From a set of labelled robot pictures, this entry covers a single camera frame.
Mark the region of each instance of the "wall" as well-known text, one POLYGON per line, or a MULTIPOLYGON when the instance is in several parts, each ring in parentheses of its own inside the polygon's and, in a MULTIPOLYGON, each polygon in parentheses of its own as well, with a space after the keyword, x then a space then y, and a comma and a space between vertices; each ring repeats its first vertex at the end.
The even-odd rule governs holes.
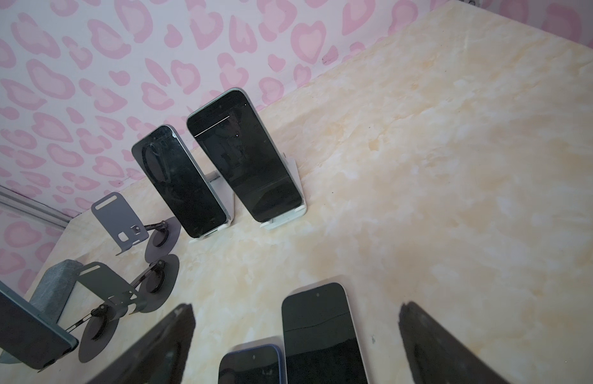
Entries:
POLYGON ((24 296, 61 234, 0 208, 0 280, 24 296))
POLYGON ((0 0, 0 184, 70 216, 130 148, 242 87, 262 109, 445 0, 0 0))
POLYGON ((593 48, 593 0, 481 0, 482 8, 593 48))

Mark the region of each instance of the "gray foam block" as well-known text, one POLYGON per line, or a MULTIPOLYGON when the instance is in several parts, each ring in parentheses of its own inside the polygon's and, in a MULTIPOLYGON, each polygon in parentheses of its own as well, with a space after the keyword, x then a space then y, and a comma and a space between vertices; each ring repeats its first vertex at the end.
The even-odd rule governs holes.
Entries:
MULTIPOLYGON (((57 323, 77 282, 76 271, 82 266, 83 264, 78 261, 64 260, 50 267, 41 277, 39 286, 30 298, 30 304, 57 323)), ((2 351, 0 363, 17 364, 20 361, 8 352, 2 351)))

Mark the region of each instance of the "phone holder plate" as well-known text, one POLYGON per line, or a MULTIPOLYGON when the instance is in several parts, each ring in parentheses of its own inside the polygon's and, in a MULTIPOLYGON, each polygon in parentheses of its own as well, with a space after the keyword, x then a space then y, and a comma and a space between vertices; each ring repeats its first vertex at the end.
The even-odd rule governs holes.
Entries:
POLYGON ((149 237, 139 216, 132 210, 124 196, 117 192, 111 192, 93 203, 91 210, 94 217, 100 221, 122 250, 117 255, 149 237))
POLYGON ((91 262, 79 268, 77 274, 79 283, 115 308, 115 318, 124 316, 130 304, 135 304, 132 313, 145 309, 147 305, 139 291, 106 264, 98 261, 91 262))

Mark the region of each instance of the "phone stand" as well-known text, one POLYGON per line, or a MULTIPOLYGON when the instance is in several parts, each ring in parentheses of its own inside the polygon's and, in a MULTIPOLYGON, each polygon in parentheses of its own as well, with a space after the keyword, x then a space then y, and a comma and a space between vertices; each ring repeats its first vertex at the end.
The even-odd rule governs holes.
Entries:
POLYGON ((103 304, 91 311, 79 344, 79 361, 87 363, 105 349, 120 318, 128 312, 128 305, 135 304, 132 313, 149 313, 166 302, 175 287, 179 259, 174 254, 161 257, 131 284, 100 262, 92 262, 77 272, 77 280, 104 300, 103 304))
POLYGON ((149 237, 147 231, 140 230, 144 226, 139 216, 134 213, 124 196, 117 192, 112 192, 93 203, 91 210, 94 217, 120 246, 122 251, 117 255, 149 237))
POLYGON ((305 212, 307 212, 307 203, 305 202, 305 195, 303 194, 303 187, 301 186, 301 178, 298 175, 298 168, 296 165, 297 162, 293 157, 288 157, 286 158, 286 163, 288 166, 288 172, 290 172, 290 175, 292 176, 292 180, 295 182, 296 187, 303 196, 303 203, 288 212, 284 212, 269 221, 265 221, 260 225, 261 228, 266 228, 269 230, 277 228, 286 224, 287 222, 300 218, 305 214, 305 212))
POLYGON ((224 208, 226 208, 226 211, 228 211, 228 220, 221 226, 210 230, 201 237, 195 237, 190 239, 191 243, 199 242, 207 238, 214 232, 217 232, 224 228, 228 228, 234 219, 234 192, 232 188, 228 185, 226 180, 224 180, 224 178, 217 171, 207 173, 205 175, 205 178, 207 179, 207 181, 209 181, 209 184, 211 184, 211 188, 213 188, 213 190, 216 192, 216 195, 219 197, 220 201, 224 205, 224 208))
POLYGON ((152 238, 147 242, 145 260, 148 263, 156 262, 160 257, 168 255, 179 239, 181 224, 175 216, 144 226, 124 196, 117 192, 92 204, 91 210, 122 250, 117 255, 145 241, 149 237, 147 231, 153 230, 152 238))

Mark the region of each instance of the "smartphone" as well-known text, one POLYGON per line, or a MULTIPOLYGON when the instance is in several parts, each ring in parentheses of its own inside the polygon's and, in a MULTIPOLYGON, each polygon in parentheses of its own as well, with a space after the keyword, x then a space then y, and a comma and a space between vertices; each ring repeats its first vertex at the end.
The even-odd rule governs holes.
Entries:
POLYGON ((243 90, 226 91, 190 115, 187 126, 256 221, 302 205, 284 157, 243 90))
POLYGON ((346 291, 330 283, 282 303, 286 373, 290 384, 367 384, 346 291))
POLYGON ((161 125, 132 146, 132 156, 190 237, 230 220, 175 128, 161 125))
POLYGON ((0 347, 34 369, 77 348, 79 341, 0 281, 0 347))
POLYGON ((281 384, 281 352, 272 344, 225 355, 218 384, 281 384))

